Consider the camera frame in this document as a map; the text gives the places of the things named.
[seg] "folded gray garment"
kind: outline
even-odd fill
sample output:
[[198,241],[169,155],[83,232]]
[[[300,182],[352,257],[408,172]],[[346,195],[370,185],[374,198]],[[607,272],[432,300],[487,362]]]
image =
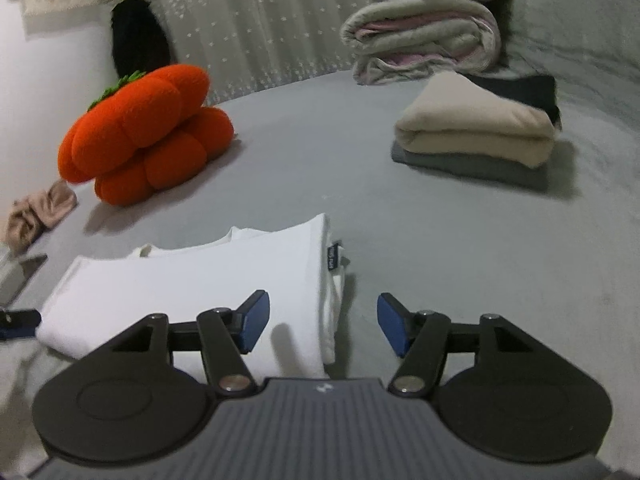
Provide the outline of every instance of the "folded gray garment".
[[391,158],[395,162],[409,166],[444,171],[467,178],[494,180],[535,191],[544,192],[548,188],[546,164],[532,169],[519,162],[488,155],[411,153],[404,150],[395,141],[391,147]]

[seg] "silver screw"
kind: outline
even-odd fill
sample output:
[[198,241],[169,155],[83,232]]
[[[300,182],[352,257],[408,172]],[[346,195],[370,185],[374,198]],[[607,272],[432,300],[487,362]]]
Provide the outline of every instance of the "silver screw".
[[241,392],[251,385],[251,379],[241,374],[225,375],[218,384],[226,392]]
[[424,381],[415,375],[403,375],[394,381],[394,388],[404,394],[414,394],[424,388]]

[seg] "ribbed gray surface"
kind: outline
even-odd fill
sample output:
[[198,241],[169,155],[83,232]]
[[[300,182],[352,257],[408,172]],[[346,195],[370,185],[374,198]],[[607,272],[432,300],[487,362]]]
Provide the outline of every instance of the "ribbed gray surface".
[[453,436],[421,400],[375,379],[271,380],[259,396],[223,403],[192,442],[124,469],[52,460],[36,480],[602,480],[594,458],[513,465]]

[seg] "curtain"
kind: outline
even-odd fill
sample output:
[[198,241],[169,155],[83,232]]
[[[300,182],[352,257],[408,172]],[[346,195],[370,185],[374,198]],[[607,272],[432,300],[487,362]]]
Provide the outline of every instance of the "curtain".
[[209,103],[350,68],[338,38],[372,0],[150,0],[179,62],[205,68]]

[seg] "orange plush pillow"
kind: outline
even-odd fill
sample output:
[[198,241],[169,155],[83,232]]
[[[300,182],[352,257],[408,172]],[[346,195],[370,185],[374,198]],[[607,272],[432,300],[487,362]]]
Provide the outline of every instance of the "orange plush pillow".
[[224,153],[234,135],[222,110],[201,107],[208,90],[207,73],[190,65],[118,85],[62,140],[60,175],[75,184],[95,178],[96,195],[113,205],[146,200],[190,179]]

